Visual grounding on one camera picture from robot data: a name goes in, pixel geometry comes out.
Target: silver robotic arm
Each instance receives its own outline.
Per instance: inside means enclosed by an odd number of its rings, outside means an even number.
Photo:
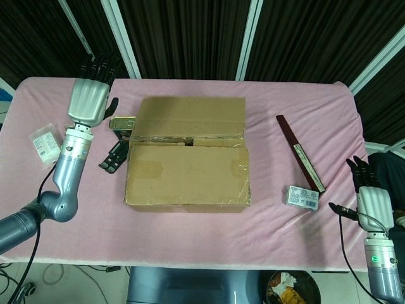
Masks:
[[[73,85],[68,115],[75,128],[66,131],[55,164],[53,182],[58,192],[46,191],[39,201],[36,198],[19,212],[0,220],[0,255],[31,238],[44,219],[67,222],[75,216],[78,186],[93,139],[91,128],[111,116],[118,105],[118,98],[114,98],[106,110],[116,65],[109,68],[109,59],[103,59],[92,61],[89,57]]]
[[[354,161],[355,163],[347,160],[347,163],[353,173],[357,211],[333,203],[329,205],[341,217],[358,220],[360,227],[367,232],[364,250],[372,295],[390,304],[404,304],[398,260],[394,244],[388,238],[389,229],[394,226],[390,196],[386,190],[380,188],[365,161],[357,156]]]

